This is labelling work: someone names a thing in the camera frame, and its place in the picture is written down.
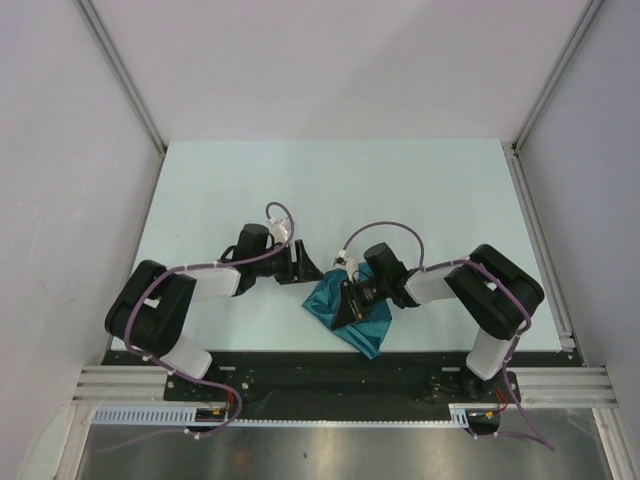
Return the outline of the teal satin napkin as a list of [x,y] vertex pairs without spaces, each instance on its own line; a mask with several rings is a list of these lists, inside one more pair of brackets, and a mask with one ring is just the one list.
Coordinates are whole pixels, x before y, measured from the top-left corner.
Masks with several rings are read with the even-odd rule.
[[340,285],[347,279],[345,270],[330,270],[304,300],[302,308],[331,333],[354,347],[367,359],[373,360],[381,354],[381,345],[392,323],[392,312],[386,301],[379,302],[373,306],[370,315],[363,322],[332,331],[332,322],[341,301]]

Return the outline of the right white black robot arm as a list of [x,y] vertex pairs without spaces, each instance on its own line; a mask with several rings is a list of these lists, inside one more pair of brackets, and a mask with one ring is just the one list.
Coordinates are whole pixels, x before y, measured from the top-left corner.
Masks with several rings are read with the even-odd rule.
[[540,284],[488,244],[464,259],[425,269],[407,268],[386,243],[366,250],[364,260],[371,274],[358,280],[350,273],[341,282],[340,302],[330,327],[337,330],[362,323],[375,306],[387,300],[408,309],[456,299],[479,327],[466,357],[462,391],[473,401],[484,401],[493,394],[496,375],[544,300]]

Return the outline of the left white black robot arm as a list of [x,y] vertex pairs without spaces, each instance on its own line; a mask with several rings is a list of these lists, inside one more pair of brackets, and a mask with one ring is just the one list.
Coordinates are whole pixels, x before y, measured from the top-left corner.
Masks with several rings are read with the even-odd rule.
[[308,256],[304,242],[288,242],[289,237],[284,222],[271,229],[248,223],[213,269],[167,274],[164,265],[142,261],[108,311],[105,330],[128,340],[144,357],[186,374],[185,385],[197,398],[214,397],[221,376],[211,369],[213,357],[183,334],[189,307],[197,301],[240,296],[262,277],[280,285],[321,280],[323,272]]

